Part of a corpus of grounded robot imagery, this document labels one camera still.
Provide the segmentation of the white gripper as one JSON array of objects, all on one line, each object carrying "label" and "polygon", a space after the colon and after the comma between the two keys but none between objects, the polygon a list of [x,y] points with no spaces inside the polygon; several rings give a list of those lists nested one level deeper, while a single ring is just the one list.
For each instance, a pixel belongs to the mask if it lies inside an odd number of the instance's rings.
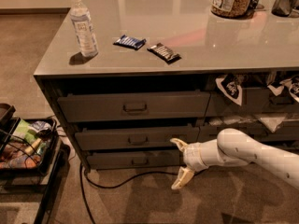
[{"label": "white gripper", "polygon": [[207,166],[201,158],[200,145],[198,143],[188,145],[178,138],[171,138],[170,142],[175,144],[180,152],[183,152],[183,160],[187,166],[179,168],[177,179],[171,186],[171,189],[181,189],[192,180],[194,173],[207,169]]}]

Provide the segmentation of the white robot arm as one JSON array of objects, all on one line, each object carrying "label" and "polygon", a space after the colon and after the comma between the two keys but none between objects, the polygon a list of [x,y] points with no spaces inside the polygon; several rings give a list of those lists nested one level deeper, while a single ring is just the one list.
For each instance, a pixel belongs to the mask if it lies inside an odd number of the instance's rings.
[{"label": "white robot arm", "polygon": [[183,154],[184,167],[178,170],[171,189],[181,189],[196,173],[210,166],[235,167],[254,162],[291,186],[299,189],[299,156],[280,148],[260,143],[233,128],[219,132],[216,139],[204,143],[190,143],[172,138]]}]

